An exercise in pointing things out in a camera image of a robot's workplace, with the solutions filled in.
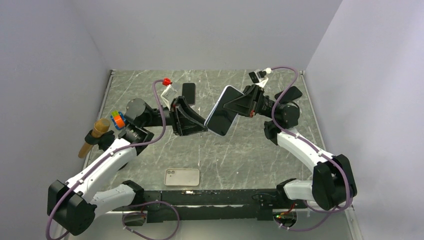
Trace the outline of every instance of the white wall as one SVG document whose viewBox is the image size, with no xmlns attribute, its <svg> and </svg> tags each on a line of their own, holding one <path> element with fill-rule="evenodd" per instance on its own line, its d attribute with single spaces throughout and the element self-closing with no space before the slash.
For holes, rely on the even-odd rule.
<svg viewBox="0 0 424 240">
<path fill-rule="evenodd" d="M 0 239 L 45 239 L 48 187 L 82 169 L 109 68 L 72 2 L 0 6 Z"/>
<path fill-rule="evenodd" d="M 342 0 L 73 0 L 113 69 L 305 69 Z"/>
<path fill-rule="evenodd" d="M 327 148 L 351 161 L 364 239 L 424 237 L 424 2 L 344 0 L 306 70 Z"/>
</svg>

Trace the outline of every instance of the purple cable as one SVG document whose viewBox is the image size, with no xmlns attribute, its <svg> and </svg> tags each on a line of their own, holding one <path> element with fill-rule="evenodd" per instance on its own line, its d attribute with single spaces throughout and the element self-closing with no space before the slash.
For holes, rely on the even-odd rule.
<svg viewBox="0 0 424 240">
<path fill-rule="evenodd" d="M 330 217 L 331 214 L 333 214 L 333 212 L 327 212 L 327 215 L 325 215 L 325 217 L 321 221 L 319 221 L 315 226 L 311 226 L 311 227 L 304 228 L 304 229 L 291 229 L 289 227 L 283 226 L 275 218 L 274 218 L 274 222 L 278 225 L 279 228 L 283 228 L 283 229 L 286 229 L 288 231 L 293 231 L 293 232 L 307 232 L 307 231 L 314 230 L 314 229 L 318 228 L 319 226 L 321 226 L 321 224 L 323 224 Z"/>
<path fill-rule="evenodd" d="M 271 118 L 272 118 L 272 121 L 274 122 L 274 124 L 281 130 L 281 131 L 283 131 L 284 133 L 286 133 L 286 134 L 288 134 L 288 135 L 290 135 L 290 136 L 293 136 L 293 137 L 296 137 L 296 134 L 294 134 L 294 133 L 292 133 L 292 132 L 290 132 L 290 131 L 288 131 L 288 130 L 286 130 L 286 129 L 284 129 L 283 127 L 281 127 L 279 124 L 278 124 L 278 122 L 276 121 L 276 118 L 275 118 L 275 111 L 276 111 L 276 108 L 277 108 L 277 105 L 278 105 L 278 103 L 280 102 L 280 100 L 283 98 L 283 96 L 284 96 L 284 94 L 286 94 L 286 92 L 289 90 L 289 88 L 290 87 L 292 87 L 293 86 L 293 84 L 296 82 L 296 80 L 298 79 L 298 76 L 299 76 L 299 74 L 298 74 L 298 71 L 295 69 L 295 68 L 293 68 L 293 67 L 289 67 L 289 66 L 276 66 L 276 67 L 272 67 L 271 68 L 271 70 L 276 70 L 276 69 L 289 69 L 289 70 L 292 70 L 293 72 L 294 72 L 294 78 L 293 78 L 293 80 L 291 81 L 291 83 L 284 89 L 284 91 L 278 96 L 278 98 L 276 99 L 276 101 L 275 101 L 275 104 L 272 106 L 272 111 L 271 111 Z M 300 140 L 302 140 L 303 142 L 305 142 L 306 144 L 308 144 L 315 152 L 319 152 L 319 150 L 318 150 L 318 148 L 316 148 L 315 147 L 315 145 L 314 144 L 312 144 L 312 142 L 310 142 L 308 139 L 306 139 L 306 138 L 304 138 L 304 137 L 302 137 L 302 136 L 299 136 L 298 137 Z M 341 174 L 341 177 L 343 178 L 343 182 L 344 182 L 344 187 L 345 187 L 345 189 L 346 189 L 346 199 L 347 199 L 347 201 L 346 201 L 346 203 L 344 204 L 344 206 L 342 206 L 342 207 L 339 207 L 339 209 L 337 209 L 337 210 L 335 210 L 335 208 L 333 209 L 333 210 L 330 210 L 330 211 L 323 211 L 323 210 L 316 210 L 316 209 L 314 209 L 314 208 L 312 208 L 311 206 L 309 206 L 309 205 L 307 205 L 309 208 L 311 208 L 311 210 L 313 210 L 313 211 L 315 211 L 315 212 L 319 212 L 319 213 L 329 213 L 329 214 L 332 214 L 332 213 L 338 213 L 338 212 L 342 212 L 342 211 L 344 211 L 344 210 L 346 210 L 351 204 L 352 204 L 352 199 L 351 199 L 351 193 L 350 193 L 350 188 L 349 188 L 349 183 L 348 183 L 348 178 L 347 178 L 347 176 L 346 176 L 346 174 L 345 174 L 345 172 L 343 171 L 343 169 L 333 160 L 333 159 L 331 159 L 330 157 L 328 157 L 328 156 L 326 156 L 326 155 L 324 155 L 324 154 L 322 154 L 321 155 L 321 157 L 323 157 L 324 159 L 326 159 L 327 161 L 329 161 L 331 164 L 333 164 L 336 168 L 337 168 L 337 170 L 340 172 L 340 174 Z"/>
<path fill-rule="evenodd" d="M 178 211 L 175 209 L 174 206 L 172 206 L 171 204 L 167 203 L 166 201 L 149 201 L 149 202 L 145 202 L 145 203 L 142 203 L 142 204 L 130 205 L 128 207 L 132 207 L 132 208 L 134 208 L 134 207 L 142 207 L 142 206 L 146 206 L 146 205 L 150 205 L 150 204 L 164 204 L 164 205 L 170 207 L 175 212 L 175 215 L 176 215 L 176 227 L 175 227 L 175 230 L 173 231 L 173 233 L 171 235 L 169 235 L 168 237 L 165 237 L 164 239 L 160 239 L 160 240 L 171 239 L 177 233 L 178 228 L 180 227 L 180 215 L 178 214 Z M 159 239 L 153 239 L 153 238 L 150 238 L 148 236 L 145 236 L 145 235 L 139 233 L 138 231 L 134 231 L 131 228 L 129 228 L 127 225 L 125 225 L 125 218 L 126 217 L 131 216 L 131 215 L 139 215 L 139 214 L 140 214 L 140 212 L 138 212 L 138 211 L 130 212 L 130 213 L 125 214 L 122 217 L 122 225 L 124 226 L 124 228 L 126 230 L 130 231 L 131 233 L 133 233 L 133 234 L 135 234 L 135 235 L 137 235 L 139 237 L 142 237 L 144 239 L 147 239 L 147 240 L 159 240 Z"/>
<path fill-rule="evenodd" d="M 162 119 L 162 132 L 160 133 L 160 135 L 148 142 L 141 142 L 141 143 L 135 143 L 135 144 L 130 144 L 130 145 L 126 145 L 120 148 L 117 148 L 115 150 L 113 150 L 111 153 L 116 154 L 117 152 L 127 149 L 127 148 L 132 148 L 132 147 L 140 147 L 140 146 L 146 146 L 149 144 L 154 144 L 157 141 L 159 141 L 164 135 L 165 135 L 165 130 L 167 127 L 167 121 L 165 119 L 165 115 L 164 115 L 164 110 L 162 109 L 162 105 L 161 105 L 161 101 L 159 100 L 159 96 L 158 93 L 156 92 L 156 84 L 157 83 L 161 83 L 163 80 L 156 80 L 153 82 L 151 88 L 153 89 L 153 95 L 154 98 L 156 99 L 156 103 L 157 106 L 159 108 L 159 112 L 160 112 L 160 118 Z M 81 180 L 85 180 L 92 172 L 94 172 L 104 161 L 106 161 L 106 159 L 108 159 L 109 157 L 111 157 L 110 154 L 107 154 L 106 156 L 104 156 L 102 159 L 100 159 L 91 169 L 89 169 L 82 177 Z M 62 238 L 64 238 L 69 231 L 66 231 L 63 235 L 61 235 L 58 238 L 52 238 L 50 236 L 50 227 L 52 225 L 52 221 L 53 221 L 53 216 L 55 215 L 56 211 L 58 210 L 59 206 L 63 203 L 63 201 L 65 200 L 65 198 L 72 192 L 74 191 L 78 185 L 80 185 L 81 183 L 79 181 L 77 181 L 60 199 L 59 201 L 56 203 L 56 205 L 54 206 L 53 210 L 50 213 L 50 216 L 48 216 L 48 221 L 47 221 L 47 226 L 45 228 L 45 238 L 47 240 L 60 240 Z"/>
</svg>

